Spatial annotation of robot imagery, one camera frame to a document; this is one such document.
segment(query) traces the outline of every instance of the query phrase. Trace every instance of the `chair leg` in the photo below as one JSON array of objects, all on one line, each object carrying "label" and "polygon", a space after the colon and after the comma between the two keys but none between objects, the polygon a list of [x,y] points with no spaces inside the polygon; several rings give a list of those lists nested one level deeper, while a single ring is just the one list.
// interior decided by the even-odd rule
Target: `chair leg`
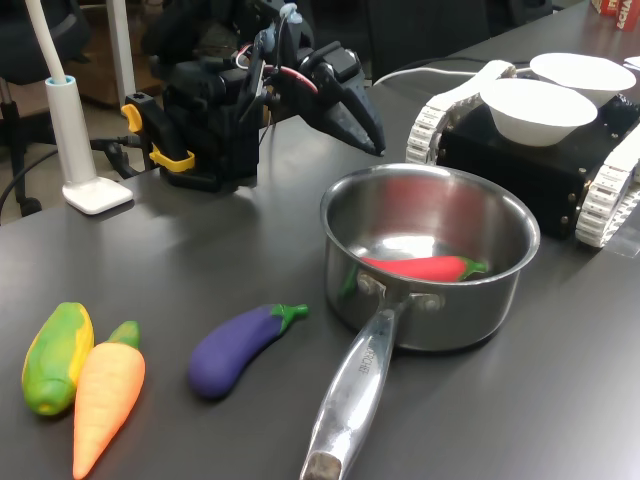
[{"label": "chair leg", "polygon": [[[6,144],[11,153],[11,170],[14,177],[24,168],[24,153],[26,143],[20,129],[20,114],[18,105],[11,99],[7,82],[0,78],[0,111],[4,120],[4,134]],[[42,210],[40,202],[27,197],[24,177],[14,187],[16,202],[20,205],[23,217]]]}]

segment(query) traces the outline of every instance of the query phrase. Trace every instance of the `paper bowl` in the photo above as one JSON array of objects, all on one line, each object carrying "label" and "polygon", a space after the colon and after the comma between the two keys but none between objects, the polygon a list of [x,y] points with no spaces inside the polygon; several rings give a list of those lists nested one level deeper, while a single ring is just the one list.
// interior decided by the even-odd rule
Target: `paper bowl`
[{"label": "paper bowl", "polygon": [[531,147],[555,145],[598,115],[595,105],[579,93],[537,80],[496,80],[480,96],[489,105],[498,132]]},{"label": "paper bowl", "polygon": [[581,93],[598,108],[636,84],[633,73],[611,60],[573,53],[538,55],[531,70],[542,80]]}]

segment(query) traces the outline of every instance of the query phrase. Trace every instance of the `saucepan handle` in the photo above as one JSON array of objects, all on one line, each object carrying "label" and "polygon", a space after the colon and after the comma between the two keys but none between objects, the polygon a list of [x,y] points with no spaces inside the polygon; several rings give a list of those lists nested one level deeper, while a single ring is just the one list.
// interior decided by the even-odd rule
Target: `saucepan handle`
[{"label": "saucepan handle", "polygon": [[311,434],[300,480],[341,480],[375,414],[406,302],[384,299],[349,348],[327,391]]}]

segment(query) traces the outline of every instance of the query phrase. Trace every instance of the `lamp base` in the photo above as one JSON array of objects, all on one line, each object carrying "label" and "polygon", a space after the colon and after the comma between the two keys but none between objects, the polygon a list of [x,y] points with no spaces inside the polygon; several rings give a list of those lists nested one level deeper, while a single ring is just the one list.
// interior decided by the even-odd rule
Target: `lamp base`
[{"label": "lamp base", "polygon": [[62,187],[62,195],[71,206],[87,215],[96,215],[133,200],[131,190],[102,177],[82,183],[65,184]]}]

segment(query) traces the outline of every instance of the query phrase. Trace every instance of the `carrot top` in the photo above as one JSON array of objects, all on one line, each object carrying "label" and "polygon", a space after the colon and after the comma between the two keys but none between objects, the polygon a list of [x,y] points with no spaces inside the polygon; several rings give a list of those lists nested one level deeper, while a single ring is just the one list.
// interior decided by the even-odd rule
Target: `carrot top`
[{"label": "carrot top", "polygon": [[140,325],[134,321],[124,322],[113,331],[105,343],[124,343],[138,350],[140,348]]}]

